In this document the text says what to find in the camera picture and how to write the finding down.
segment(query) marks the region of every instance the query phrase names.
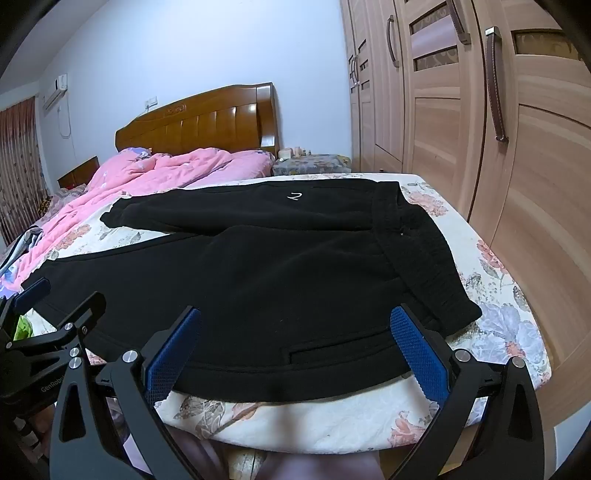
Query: green cloth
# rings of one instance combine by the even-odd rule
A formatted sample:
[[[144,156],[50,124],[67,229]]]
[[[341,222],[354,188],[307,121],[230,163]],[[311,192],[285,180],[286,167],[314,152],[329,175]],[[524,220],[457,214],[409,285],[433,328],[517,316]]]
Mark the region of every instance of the green cloth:
[[[18,319],[17,331],[14,332],[13,340],[23,340],[32,336],[33,327],[31,326],[31,322],[29,322],[26,317],[21,316]]]

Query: floral bedsheet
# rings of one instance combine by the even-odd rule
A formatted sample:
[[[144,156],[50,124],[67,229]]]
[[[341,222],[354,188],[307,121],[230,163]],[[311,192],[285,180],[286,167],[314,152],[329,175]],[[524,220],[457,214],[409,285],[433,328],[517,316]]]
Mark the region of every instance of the floral bedsheet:
[[[317,180],[353,177],[398,181],[404,196],[433,218],[452,251],[468,296],[483,315],[447,341],[465,348],[478,360],[506,363],[524,359],[534,386],[550,379],[550,361],[530,307],[509,272],[470,225],[421,177],[409,174],[314,174],[241,180]],[[127,227],[107,228],[100,220],[110,205],[68,234],[48,258],[104,251],[163,235]],[[157,294],[158,284],[154,284]],[[34,333],[54,330],[35,312],[29,313]],[[101,360],[92,355],[93,362]],[[480,420],[485,399],[477,399],[467,424]],[[163,421],[226,443],[263,450],[298,453],[349,453],[415,443],[437,411],[411,375],[338,398],[291,404],[226,403],[173,391],[156,405]]]

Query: pink comforter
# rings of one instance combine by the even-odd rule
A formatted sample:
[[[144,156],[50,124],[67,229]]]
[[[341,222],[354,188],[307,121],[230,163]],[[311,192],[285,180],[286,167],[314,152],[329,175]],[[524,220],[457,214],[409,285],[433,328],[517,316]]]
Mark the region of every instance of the pink comforter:
[[[123,193],[140,196],[185,187],[196,181],[222,183],[267,177],[271,166],[271,157],[263,151],[231,154],[217,148],[200,148],[176,157],[156,154],[143,158],[133,149],[123,150],[98,169],[86,194],[66,205],[43,226],[43,239],[19,259],[18,273],[12,282],[1,281],[7,289],[18,291],[31,271],[71,229]],[[210,174],[214,177],[211,180],[207,178]]]

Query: black pants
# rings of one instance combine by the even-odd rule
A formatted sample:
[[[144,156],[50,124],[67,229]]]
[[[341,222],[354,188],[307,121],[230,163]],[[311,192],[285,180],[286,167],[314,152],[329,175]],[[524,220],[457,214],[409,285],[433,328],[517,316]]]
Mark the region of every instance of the black pants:
[[[176,389],[203,398],[350,393],[408,371],[389,332],[394,307],[407,303],[444,336],[481,315],[441,232],[396,182],[173,190],[119,200],[102,220],[177,233],[45,262],[25,283],[51,281],[37,310],[56,325],[103,293],[87,347],[112,361],[199,308],[202,335]]]

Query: wooden headboard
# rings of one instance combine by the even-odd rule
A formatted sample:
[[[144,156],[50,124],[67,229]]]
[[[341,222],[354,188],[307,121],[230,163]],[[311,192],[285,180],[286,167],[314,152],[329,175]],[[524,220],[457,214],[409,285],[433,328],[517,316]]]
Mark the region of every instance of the wooden headboard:
[[[216,147],[229,152],[260,148],[277,157],[278,140],[272,83],[200,93],[146,113],[115,134],[118,151],[144,147],[172,155]]]

